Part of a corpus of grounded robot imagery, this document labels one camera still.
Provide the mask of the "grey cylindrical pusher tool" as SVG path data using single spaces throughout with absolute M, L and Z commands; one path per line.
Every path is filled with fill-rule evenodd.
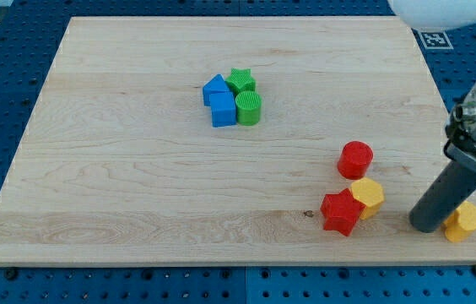
M 437 230 L 475 190 L 476 172 L 451 160 L 411 209 L 411 226 L 424 233 Z

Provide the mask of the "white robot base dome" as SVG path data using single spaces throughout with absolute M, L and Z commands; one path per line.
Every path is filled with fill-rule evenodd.
M 419 31 L 454 30 L 476 24 L 476 0 L 387 0 L 390 9 Z

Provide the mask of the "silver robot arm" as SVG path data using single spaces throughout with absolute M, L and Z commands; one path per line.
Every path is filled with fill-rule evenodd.
M 448 165 L 409 213 L 411 226 L 430 233 L 476 190 L 476 83 L 451 109 L 445 126 Z

